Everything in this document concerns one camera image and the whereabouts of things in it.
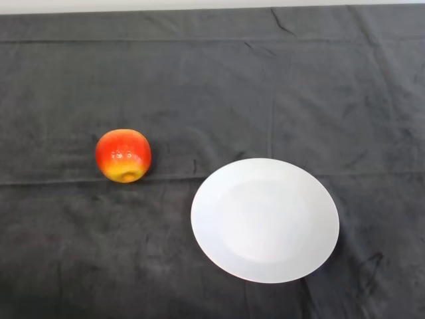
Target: red apple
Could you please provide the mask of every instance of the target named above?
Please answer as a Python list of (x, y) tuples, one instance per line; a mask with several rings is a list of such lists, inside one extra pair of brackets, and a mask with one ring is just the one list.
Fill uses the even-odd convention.
[(151, 165), (151, 148), (139, 132), (113, 130), (103, 135), (96, 146), (96, 163), (112, 181), (130, 183), (141, 178)]

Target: white plate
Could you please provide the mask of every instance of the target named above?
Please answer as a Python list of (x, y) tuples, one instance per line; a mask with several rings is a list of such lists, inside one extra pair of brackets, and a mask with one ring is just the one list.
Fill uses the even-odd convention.
[(244, 159), (199, 187), (192, 228), (204, 253), (234, 276), (286, 282), (319, 268), (335, 248), (337, 208), (316, 178), (284, 161)]

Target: plate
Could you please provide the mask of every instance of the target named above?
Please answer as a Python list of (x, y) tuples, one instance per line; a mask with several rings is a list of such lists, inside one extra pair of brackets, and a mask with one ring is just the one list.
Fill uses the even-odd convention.
[(195, 238), (217, 266), (264, 283), (319, 268), (335, 248), (337, 208), (320, 182), (276, 159), (244, 159), (211, 174), (193, 199)]

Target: white wall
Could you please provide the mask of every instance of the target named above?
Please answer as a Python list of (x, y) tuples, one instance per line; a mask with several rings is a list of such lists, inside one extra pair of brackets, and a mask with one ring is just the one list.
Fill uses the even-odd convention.
[(0, 14), (425, 3), (425, 0), (0, 0)]

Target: apple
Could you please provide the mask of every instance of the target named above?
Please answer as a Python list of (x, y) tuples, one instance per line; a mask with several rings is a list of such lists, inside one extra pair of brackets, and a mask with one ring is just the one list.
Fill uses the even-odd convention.
[(130, 183), (141, 178), (151, 165), (151, 148), (145, 136), (135, 130), (113, 130), (96, 146), (96, 163), (112, 181)]

